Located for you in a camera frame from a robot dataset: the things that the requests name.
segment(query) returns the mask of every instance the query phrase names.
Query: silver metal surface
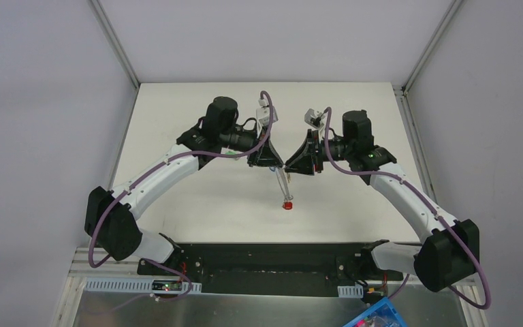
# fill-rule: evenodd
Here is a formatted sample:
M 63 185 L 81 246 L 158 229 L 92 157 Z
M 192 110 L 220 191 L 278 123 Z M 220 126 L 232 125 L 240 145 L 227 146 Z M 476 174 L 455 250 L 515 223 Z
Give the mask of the silver metal surface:
M 419 76 L 422 68 L 424 68 L 424 66 L 428 62 L 430 55 L 434 52 L 434 49 L 436 48 L 436 45 L 439 43 L 442 36 L 444 35 L 446 28 L 448 28 L 450 22 L 458 13 L 458 10 L 464 2 L 466 2 L 466 0 L 452 0 L 452 2 L 450 3 L 450 6 L 444 14 L 444 17 L 442 17 L 440 24 L 438 24 L 438 27 L 436 28 L 434 34 L 432 34 L 432 37 L 430 38 L 430 41 L 426 45 L 422 53 L 422 56 L 420 57 L 420 59 L 418 59 L 418 62 L 416 63 L 416 66 L 414 66 L 414 69 L 410 73 L 410 76 L 408 76 L 406 85 L 404 85 L 404 93 L 406 96 L 408 95 L 408 92 L 410 91 L 412 85 L 416 81 L 416 78 Z
M 390 286 L 390 292 L 397 285 Z M 81 306 L 107 311 L 133 294 L 84 292 Z M 393 303 L 409 326 L 468 326 L 460 302 L 451 292 L 432 293 L 420 285 L 407 286 Z M 105 315 L 80 309 L 74 326 L 342 326 L 366 305 L 354 298 L 243 296 L 202 294 L 167 303 L 140 298 Z
M 430 173 L 428 171 L 428 165 L 426 164 L 426 157 L 424 156 L 424 150 L 422 146 L 422 141 L 418 134 L 412 112 L 410 110 L 410 105 L 408 104 L 407 97 L 404 96 L 401 87 L 394 86 L 394 94 L 396 96 L 396 101 L 398 102 L 398 109 L 402 115 L 402 122 L 406 129 L 406 135 L 408 141 L 412 148 L 412 154 L 416 160 L 416 168 L 418 169 L 418 175 L 420 176 L 420 182 L 422 183 L 422 191 L 430 197 L 433 201 L 436 202 L 436 194 L 434 193 L 434 187 L 432 186 L 432 181 L 430 180 Z
M 133 87 L 135 89 L 139 89 L 139 78 L 133 70 L 131 62 L 129 61 L 129 58 L 127 58 L 127 55 L 123 50 L 123 46 L 121 46 L 121 42 L 119 42 L 119 38 L 117 38 L 117 34 L 115 33 L 115 30 L 113 29 L 113 26 L 111 25 L 111 22 L 109 21 L 107 13 L 105 13 L 101 2 L 99 0 L 89 0 L 89 5 L 91 6 L 95 17 L 97 18 L 97 21 L 99 22 L 105 37 L 109 41 L 109 45 L 111 45 L 111 48 L 115 52 L 117 60 L 119 60 L 123 70 L 125 70 L 125 73 L 129 76 L 129 80 L 131 81 Z

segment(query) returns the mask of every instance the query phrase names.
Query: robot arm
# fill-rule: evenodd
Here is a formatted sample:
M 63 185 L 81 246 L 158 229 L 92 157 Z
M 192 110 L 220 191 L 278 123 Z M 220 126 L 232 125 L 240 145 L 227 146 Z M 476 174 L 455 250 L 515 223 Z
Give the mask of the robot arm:
M 324 140 L 320 141 L 324 129 L 329 128 L 323 120 L 323 114 L 311 109 L 306 113 L 305 121 L 313 129 L 308 129 L 305 143 L 286 161 L 285 171 L 314 175 L 323 170 L 324 160 L 347 161 L 352 174 L 359 175 L 392 203 L 415 230 L 422 244 L 399 245 L 387 240 L 372 243 L 362 250 L 362 258 L 370 262 L 365 268 L 417 275 L 434 292 L 472 275 L 476 271 L 472 261 L 437 217 L 442 216 L 476 258 L 479 253 L 477 226 L 471 220 L 458 221 L 408 181 L 396 158 L 374 144 L 366 111 L 344 113 L 343 136 L 334 133 L 328 146 Z
M 207 109 L 206 116 L 197 125 L 183 133 L 164 156 L 139 173 L 135 178 L 106 191 L 102 187 L 89 194 L 85 219 L 85 231 L 93 237 L 95 228 L 103 215 L 97 234 L 97 242 L 115 260 L 130 255 L 164 262 L 174 251 L 176 244 L 165 235 L 137 227 L 136 221 L 143 212 L 177 182 L 202 169 L 209 161 L 221 155 L 222 148 L 248 154 L 249 166 L 281 168 L 283 162 L 274 150 L 269 136 L 270 111 L 265 101 L 260 101 L 253 129 L 245 129 L 236 123 L 237 103 L 228 97 L 216 97 Z M 178 157 L 193 151 L 194 155 Z

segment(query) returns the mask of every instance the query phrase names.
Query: purple cable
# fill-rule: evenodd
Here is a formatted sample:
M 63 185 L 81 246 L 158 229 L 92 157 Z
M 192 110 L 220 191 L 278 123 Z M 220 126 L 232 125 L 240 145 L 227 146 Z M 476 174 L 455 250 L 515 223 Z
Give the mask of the purple cable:
M 410 182 L 408 182 L 408 181 L 403 180 L 402 177 L 400 177 L 396 174 L 392 174 L 389 172 L 376 172 L 376 171 L 352 172 L 350 170 L 345 170 L 345 169 L 341 168 L 340 166 L 338 166 L 338 164 L 334 161 L 334 158 L 332 158 L 332 154 L 330 153 L 330 143 L 329 143 L 329 139 L 328 139 L 329 132 L 330 132 L 330 121 L 332 118 L 332 109 L 331 109 L 331 107 L 327 107 L 323 112 L 325 114 L 328 114 L 328 117 L 326 118 L 326 127 L 325 127 L 326 132 L 323 137 L 324 138 L 323 143 L 326 146 L 326 156 L 328 157 L 328 160 L 330 160 L 330 163 L 332 164 L 332 166 L 334 166 L 334 168 L 336 168 L 339 172 L 342 172 L 342 173 L 348 174 L 348 175 L 356 175 L 356 176 L 382 175 L 382 176 L 389 176 L 389 177 L 395 178 L 398 182 L 406 185 L 406 187 L 408 187 L 428 207 L 428 209 L 434 216 L 438 215 L 438 210 L 436 210 L 436 208 L 428 201 L 428 199 L 426 199 L 426 197 L 424 196 L 424 194 L 422 192 L 418 191 L 418 189 L 414 185 L 410 184 Z M 467 298 L 464 294 L 460 293 L 453 286 L 449 286 L 450 290 L 453 291 L 459 297 L 461 297 L 461 299 L 468 302 L 468 304 L 470 304 L 471 306 L 478 308 L 478 309 L 482 309 L 482 310 L 488 309 L 490 307 L 490 305 L 492 304 L 492 298 L 490 295 L 490 287 L 488 285 L 488 281 L 486 280 L 486 274 L 485 274 L 482 266 L 480 265 L 480 263 L 478 262 L 478 260 L 476 259 L 476 257 L 472 253 L 472 251 L 470 251 L 470 249 L 466 246 L 466 244 L 464 244 L 462 239 L 460 239 L 460 237 L 454 232 L 454 230 L 450 227 L 450 225 L 448 225 L 448 223 L 444 220 L 444 218 L 442 216 L 437 216 L 437 219 L 444 226 L 444 228 L 446 228 L 446 230 L 450 233 L 450 235 L 452 235 L 452 237 L 454 238 L 454 240 L 456 240 L 456 242 L 460 245 L 460 247 L 462 247 L 462 250 L 464 250 L 464 252 L 470 258 L 470 261 L 472 261 L 472 263 L 474 264 L 474 267 L 476 268 L 476 271 L 478 272 L 478 275 L 480 276 L 480 279 L 482 281 L 482 286 L 484 288 L 484 298 L 485 298 L 484 304 L 479 305 L 478 303 L 473 302 L 472 300 Z M 404 282 L 402 283 L 400 288 L 398 288 L 398 290 L 396 290 L 396 292 L 391 295 L 391 298 L 393 298 L 402 289 L 402 287 L 404 287 L 404 285 L 406 285 L 407 281 L 408 281 L 408 279 L 405 278 Z
M 272 98 L 270 97 L 270 94 L 267 91 L 260 92 L 259 98 L 263 99 L 264 97 L 268 100 L 268 106 L 270 109 L 270 122 L 268 124 L 268 130 L 266 131 L 266 135 L 264 135 L 264 137 L 261 139 L 261 141 L 259 141 L 253 148 L 251 148 L 243 153 L 238 153 L 235 155 L 226 155 L 223 153 L 213 153 L 213 152 L 208 152 L 208 151 L 188 151 L 188 152 L 179 153 L 177 155 L 171 156 L 168 159 L 168 162 L 171 162 L 175 159 L 179 159 L 181 157 L 186 157 L 188 155 L 208 155 L 211 157 L 219 157 L 219 158 L 239 158 L 239 157 L 245 157 L 246 155 L 250 155 L 251 153 L 254 153 L 255 151 L 259 150 L 270 137 L 270 131 L 272 130 L 272 125 L 274 123 L 275 108 L 274 108 L 274 104 L 272 103 Z M 131 191 L 132 189 L 135 189 L 137 187 L 137 185 L 139 185 L 147 177 L 149 177 L 151 174 L 153 174 L 154 172 L 156 172 L 158 169 L 165 166 L 166 164 L 167 164 L 166 162 L 162 161 L 162 162 L 158 163 L 157 165 L 155 165 L 150 170 L 148 170 L 147 172 L 145 172 L 143 175 L 141 175 L 139 178 L 137 178 L 129 186 L 129 190 Z M 113 207 L 115 207 L 126 195 L 127 195 L 127 191 L 121 192 L 121 194 L 119 194 L 117 196 L 117 198 L 115 198 L 115 200 L 113 200 L 113 202 L 111 202 L 109 204 L 109 206 L 107 206 L 107 208 L 105 209 L 105 211 L 99 218 L 99 221 L 97 222 L 97 225 L 95 226 L 95 230 L 93 230 L 93 235 L 91 236 L 91 243 L 89 243 L 89 255 L 88 255 L 89 266 L 91 266 L 91 268 L 99 268 L 103 263 L 105 263 L 110 258 L 110 255 L 107 255 L 106 257 L 101 259 L 100 262 L 95 263 L 93 261 L 93 250 L 95 248 L 95 243 L 97 243 L 97 237 L 99 236 L 99 231 L 101 230 L 101 226 L 103 225 L 103 222 L 105 221 L 105 219 L 107 218 L 107 216 L 109 215 L 109 212 L 113 209 Z
M 187 278 L 187 276 L 185 276 L 181 272 L 178 272 L 177 270 L 174 270 L 174 269 L 168 268 L 166 266 L 163 266 L 161 264 L 158 264 L 157 262 L 155 262 L 153 260 L 145 259 L 145 261 L 149 262 L 153 266 L 156 266 L 157 268 L 161 268 L 161 269 L 169 271 L 169 272 L 171 272 L 171 273 L 173 273 L 175 275 L 178 275 L 179 277 L 185 279 L 185 281 L 187 281 L 187 283 L 189 284 L 187 286 L 187 291 L 179 294 L 178 296 L 176 296 L 174 298 L 159 298 L 159 297 L 156 297 L 157 302 L 171 302 L 171 301 L 175 301 L 175 300 L 180 300 L 180 299 L 184 298 L 185 296 L 187 296 L 187 294 L 189 294 L 189 292 L 191 292 L 191 290 L 193 289 L 193 283 L 191 282 L 191 280 L 189 278 Z M 128 305 L 130 303 L 133 303 L 136 300 L 138 300 L 140 298 L 144 298 L 146 296 L 151 296 L 151 294 L 139 294 L 139 295 L 134 296 L 133 298 L 130 298 L 129 300 L 127 300 L 127 301 L 121 303 L 120 305 L 117 305 L 117 306 L 115 306 L 115 307 L 113 307 L 113 308 L 111 308 L 111 309 L 109 309 L 107 311 L 94 312 L 94 311 L 89 311 L 89 310 L 87 310 L 85 308 L 83 308 L 83 311 L 85 311 L 89 315 L 106 315 L 108 313 L 115 312 L 115 311 L 125 307 L 126 305 Z
M 454 237 L 456 242 L 458 242 L 460 247 L 462 247 L 462 250 L 464 250 L 464 252 L 468 255 L 468 257 L 470 258 L 470 261 L 472 261 L 472 263 L 474 264 L 474 267 L 476 267 L 476 271 L 478 272 L 478 276 L 480 276 L 480 281 L 482 282 L 482 288 L 484 289 L 484 304 L 479 305 L 478 303 L 470 300 L 464 294 L 462 294 L 460 291 L 458 291 L 454 286 L 448 286 L 448 288 L 451 291 L 453 291 L 454 294 L 458 295 L 459 297 L 461 297 L 461 299 L 466 301 L 469 305 L 471 305 L 477 309 L 486 310 L 486 309 L 490 308 L 490 305 L 492 304 L 492 295 L 490 294 L 490 286 L 488 285 L 488 280 L 486 280 L 486 273 L 482 269 L 482 266 L 480 266 L 478 259 L 476 259 L 476 257 L 472 254 L 472 251 L 470 251 L 470 249 L 466 246 L 466 244 L 464 244 L 462 239 L 454 232 L 452 227 L 450 227 L 448 225 L 448 223 L 446 223 L 446 220 L 444 220 L 444 218 L 442 216 L 438 216 L 438 220 L 442 223 L 442 225 L 444 225 L 444 227 L 448 230 L 450 235 L 452 235 L 452 237 Z
M 409 278 L 410 278 L 410 274 L 406 274 L 406 277 L 404 277 L 404 281 L 400 284 L 400 287 L 398 287 L 398 289 L 394 293 L 392 293 L 392 295 L 388 296 L 388 298 L 390 300 L 393 299 L 396 295 L 398 295 L 398 293 L 400 293 L 402 291 L 404 286 L 406 286 L 406 284 L 408 283 Z

